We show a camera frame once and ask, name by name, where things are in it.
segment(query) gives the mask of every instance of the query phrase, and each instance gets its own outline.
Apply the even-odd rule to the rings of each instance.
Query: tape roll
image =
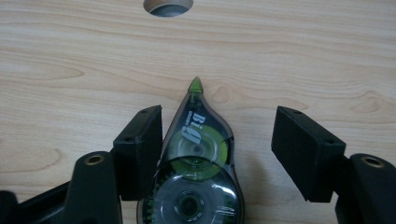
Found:
[[[206,160],[196,159],[186,160],[186,162],[194,166],[194,171],[201,168],[201,178],[210,178],[216,174],[216,169],[207,169],[207,163],[214,162],[223,167],[228,157],[228,146],[221,133],[210,126],[203,125],[199,133],[201,135],[200,143],[196,144],[183,137],[181,131],[177,132],[170,141],[167,156],[169,160],[184,156],[205,158]],[[190,171],[190,166],[183,166],[182,163],[180,165],[176,166],[175,169],[187,173]]]
[[[139,202],[138,223],[236,223],[238,197],[229,175],[216,164],[216,175],[196,181],[190,175],[175,169],[180,164],[188,166],[186,158],[180,158],[159,170],[153,191]]]

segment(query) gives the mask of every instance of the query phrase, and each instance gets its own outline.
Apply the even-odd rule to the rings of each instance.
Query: wooden table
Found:
[[[134,1],[0,2],[0,189],[20,202],[70,179],[136,112],[166,133],[190,82],[230,124],[246,223],[336,223],[271,151],[276,107],[302,110],[396,164],[396,2],[195,0],[174,18]],[[136,203],[123,204],[136,223]]]

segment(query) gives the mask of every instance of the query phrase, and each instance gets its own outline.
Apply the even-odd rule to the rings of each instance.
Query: screw hole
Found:
[[[105,157],[102,156],[102,155],[93,155],[93,156],[90,156],[89,158],[87,158],[85,160],[85,164],[87,164],[87,165],[96,165],[98,163],[101,163],[104,160],[105,160]]]
[[[326,139],[324,141],[325,141],[325,143],[328,143],[328,144],[334,144],[334,140],[332,140],[332,139]]]
[[[133,142],[134,139],[133,139],[132,137],[125,137],[125,138],[124,138],[124,141],[130,143],[130,142]]]
[[[379,161],[374,157],[362,157],[361,160],[367,165],[373,166],[375,168],[383,168],[385,166],[384,162]]]

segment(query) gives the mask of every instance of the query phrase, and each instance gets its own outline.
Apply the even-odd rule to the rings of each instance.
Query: transparent plastic casing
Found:
[[[163,141],[150,195],[139,202],[139,224],[243,223],[233,133],[203,93],[196,77]]]

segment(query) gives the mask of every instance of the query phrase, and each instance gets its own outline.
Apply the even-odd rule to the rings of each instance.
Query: circular hole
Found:
[[[326,139],[324,141],[325,141],[325,143],[328,143],[328,144],[334,144],[334,140],[332,140],[332,139]]]
[[[143,7],[154,16],[175,17],[190,10],[192,4],[192,0],[145,0]]]
[[[378,159],[376,159],[374,157],[362,157],[361,159],[367,165],[373,166],[375,168],[383,168],[385,166],[384,162],[379,161]]]
[[[89,217],[81,221],[81,224],[97,224],[98,220],[94,217]]]
[[[125,142],[132,142],[134,139],[132,137],[125,137],[124,141]]]
[[[105,160],[105,157],[102,156],[102,155],[93,155],[93,156],[90,156],[89,158],[87,158],[85,160],[85,164],[87,164],[87,165],[96,165],[96,164],[98,164],[98,163],[100,163],[100,162],[102,162],[104,160]]]
[[[204,201],[192,191],[185,191],[178,196],[175,211],[181,218],[191,222],[197,220],[203,213]]]

